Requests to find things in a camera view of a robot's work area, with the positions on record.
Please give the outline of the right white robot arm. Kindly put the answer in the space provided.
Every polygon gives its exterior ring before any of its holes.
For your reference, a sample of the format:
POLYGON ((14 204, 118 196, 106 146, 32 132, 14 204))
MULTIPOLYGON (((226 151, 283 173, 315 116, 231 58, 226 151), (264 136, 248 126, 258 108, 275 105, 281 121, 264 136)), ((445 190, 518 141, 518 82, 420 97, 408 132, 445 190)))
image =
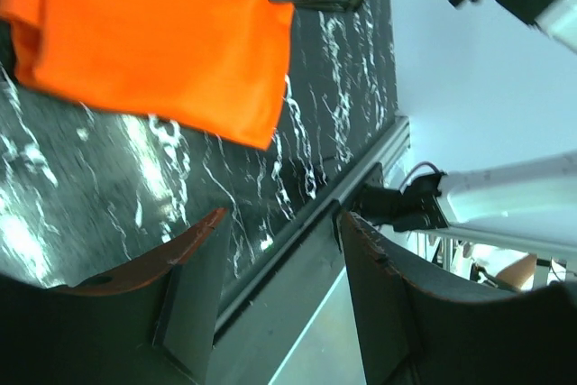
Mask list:
MULTIPOLYGON (((270 1, 321 14, 368 2, 270 1)), ((353 211, 398 233, 575 254, 576 0, 431 2, 415 41, 392 10, 413 155, 427 168, 361 188, 353 211)))

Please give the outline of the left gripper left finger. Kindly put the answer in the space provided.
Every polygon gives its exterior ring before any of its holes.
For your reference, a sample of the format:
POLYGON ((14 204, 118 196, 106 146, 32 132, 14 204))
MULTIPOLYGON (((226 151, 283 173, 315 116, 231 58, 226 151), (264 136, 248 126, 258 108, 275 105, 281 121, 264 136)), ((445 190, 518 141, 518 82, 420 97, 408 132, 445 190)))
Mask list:
POLYGON ((217 208, 76 287, 2 277, 2 383, 204 383, 230 236, 217 208))

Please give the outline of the orange t-shirt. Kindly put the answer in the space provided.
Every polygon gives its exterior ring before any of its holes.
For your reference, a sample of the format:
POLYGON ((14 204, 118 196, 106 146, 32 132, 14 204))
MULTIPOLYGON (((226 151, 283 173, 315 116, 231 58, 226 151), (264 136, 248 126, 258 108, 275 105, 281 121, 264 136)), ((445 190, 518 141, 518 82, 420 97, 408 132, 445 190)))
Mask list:
POLYGON ((293 12, 269 0, 1 0, 23 85, 260 150, 280 119, 293 12))

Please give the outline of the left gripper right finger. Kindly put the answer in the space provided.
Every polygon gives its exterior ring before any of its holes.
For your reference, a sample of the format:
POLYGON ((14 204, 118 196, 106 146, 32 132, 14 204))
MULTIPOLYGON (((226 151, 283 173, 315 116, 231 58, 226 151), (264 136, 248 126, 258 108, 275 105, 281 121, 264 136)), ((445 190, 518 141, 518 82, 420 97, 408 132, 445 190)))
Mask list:
POLYGON ((573 384, 576 285, 515 293, 460 278, 341 214, 370 384, 573 384))

